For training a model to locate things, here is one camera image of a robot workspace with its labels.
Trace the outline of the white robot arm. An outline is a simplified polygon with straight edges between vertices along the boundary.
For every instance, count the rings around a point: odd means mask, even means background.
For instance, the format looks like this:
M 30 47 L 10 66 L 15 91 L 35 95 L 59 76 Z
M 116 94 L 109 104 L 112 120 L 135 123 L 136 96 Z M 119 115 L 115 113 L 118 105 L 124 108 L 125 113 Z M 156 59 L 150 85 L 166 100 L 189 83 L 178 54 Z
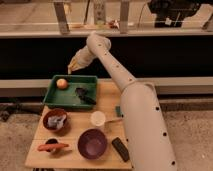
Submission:
M 110 52 L 108 38 L 92 32 L 75 57 L 81 68 L 94 58 L 103 64 L 121 91 L 132 171 L 177 171 L 177 161 L 154 86 L 136 79 Z

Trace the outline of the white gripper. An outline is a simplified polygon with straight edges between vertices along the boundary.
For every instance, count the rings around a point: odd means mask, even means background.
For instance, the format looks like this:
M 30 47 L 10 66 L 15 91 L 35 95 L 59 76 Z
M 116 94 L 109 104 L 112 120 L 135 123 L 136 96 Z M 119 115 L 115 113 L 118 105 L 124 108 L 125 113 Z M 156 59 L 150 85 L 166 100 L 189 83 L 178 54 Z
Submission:
M 96 56 L 88 49 L 87 46 L 85 46 L 84 48 L 80 49 L 75 55 L 75 69 L 80 70 L 89 66 L 95 58 Z

